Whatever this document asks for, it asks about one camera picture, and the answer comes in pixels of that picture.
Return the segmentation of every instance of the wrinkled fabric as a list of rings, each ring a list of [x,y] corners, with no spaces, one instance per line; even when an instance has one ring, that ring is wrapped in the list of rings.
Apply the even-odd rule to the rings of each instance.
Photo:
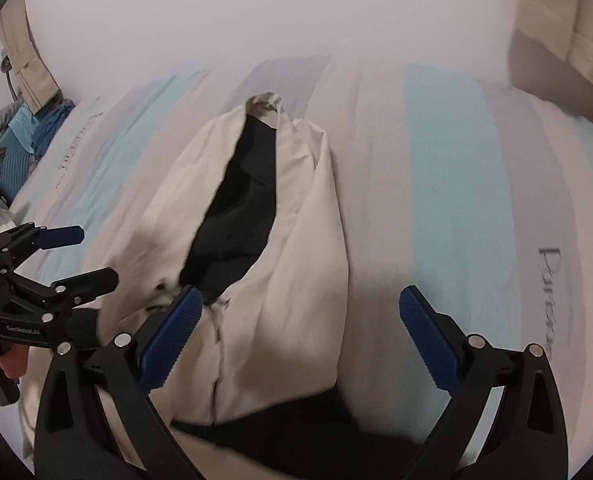
[[[0,146],[6,149],[1,167],[0,194],[12,203],[28,179],[30,154],[9,128],[0,137]]]
[[[38,113],[59,91],[38,57],[28,25],[25,0],[7,0],[0,12],[0,39],[10,57],[20,90],[32,113]]]
[[[19,141],[19,144],[23,146],[23,149],[30,155],[34,153],[34,148],[32,148],[32,135],[36,128],[38,128],[39,124],[40,121],[30,111],[28,105],[24,104],[19,108],[19,111],[14,114],[14,117],[8,125]]]
[[[252,132],[255,147],[265,155],[271,152],[272,157],[263,157],[266,161],[275,156],[275,170],[256,164],[250,168],[245,156],[236,156],[237,145],[240,155],[247,147],[245,125],[256,121],[264,124]],[[223,193],[232,191],[228,167],[235,173],[236,168],[250,170],[250,189],[241,193],[237,188],[234,194],[243,196],[243,203],[237,200],[224,208]],[[173,418],[195,424],[235,420],[336,384],[348,261],[327,135],[307,120],[291,121],[281,98],[271,93],[251,98],[200,128],[169,167],[128,243],[112,243],[107,263],[119,273],[120,283],[113,294],[97,301],[99,339],[106,343],[117,330],[135,332],[150,306],[169,303],[168,290],[178,288],[206,213],[242,213],[245,203],[260,195],[259,187],[267,187],[268,178],[275,186],[276,216],[269,235],[262,230],[264,247],[260,254],[252,248],[257,259],[246,262],[249,268],[242,278],[234,276],[236,281],[224,291],[221,283],[213,287],[218,298],[209,311],[206,307],[165,385],[150,394],[167,426]],[[267,202],[273,209],[273,200]],[[237,218],[242,216],[249,221],[250,215]],[[226,240],[228,249],[247,252],[250,248],[234,239],[238,233],[230,232],[234,236]],[[194,281],[196,276],[188,275]],[[220,341],[214,339],[216,327]],[[50,357],[32,349],[22,385],[22,420],[30,441]],[[101,401],[121,451],[138,463],[112,403],[103,393]],[[179,432],[175,438],[192,460],[209,460],[209,449],[196,456],[195,446],[202,445],[196,439]],[[233,471],[223,478],[235,478]]]
[[[66,99],[40,122],[32,134],[32,151],[37,162],[46,154],[50,142],[72,110],[74,103]]]
[[[16,115],[24,103],[25,99],[23,96],[19,96],[16,101],[0,109],[0,132],[6,129],[14,115]]]

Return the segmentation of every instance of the black cable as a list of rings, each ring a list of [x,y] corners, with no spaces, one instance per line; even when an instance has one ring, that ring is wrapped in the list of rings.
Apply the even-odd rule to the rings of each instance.
[[[16,101],[17,96],[16,96],[16,92],[14,91],[14,87],[12,86],[12,80],[10,79],[10,72],[6,72],[5,76],[8,79],[8,88],[10,89],[10,93],[12,94],[12,100]]]

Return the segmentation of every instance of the bed sheet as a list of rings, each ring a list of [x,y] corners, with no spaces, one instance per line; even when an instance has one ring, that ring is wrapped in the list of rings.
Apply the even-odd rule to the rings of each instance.
[[[329,136],[350,264],[339,383],[363,427],[421,441],[448,402],[398,319],[415,283],[465,333],[545,348],[576,472],[593,453],[593,125],[521,91],[338,56],[196,70],[83,102],[11,209],[79,224],[85,241],[20,271],[48,284],[106,265],[199,128],[265,91]]]

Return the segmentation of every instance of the black fabric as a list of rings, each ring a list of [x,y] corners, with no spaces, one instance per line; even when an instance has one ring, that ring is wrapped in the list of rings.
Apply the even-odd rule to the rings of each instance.
[[[268,243],[276,215],[276,129],[247,116],[179,284],[201,291],[205,305],[252,267]]]
[[[172,426],[305,480],[392,480],[420,449],[404,436],[363,433],[336,386],[225,424]]]

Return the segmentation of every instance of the metal screw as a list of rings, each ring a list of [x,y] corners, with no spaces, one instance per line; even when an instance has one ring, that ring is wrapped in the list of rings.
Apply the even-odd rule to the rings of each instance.
[[[56,347],[56,353],[59,355],[65,355],[72,349],[72,345],[65,341]]]
[[[483,339],[480,335],[471,335],[467,338],[467,343],[472,348],[483,348],[485,346],[485,339]]]
[[[114,344],[119,348],[123,348],[124,346],[128,346],[132,341],[132,336],[129,335],[127,332],[117,335],[114,338]]]
[[[532,343],[530,345],[530,353],[532,355],[534,355],[534,357],[541,357],[543,355],[543,349],[541,348],[540,345],[536,344],[536,343]]]

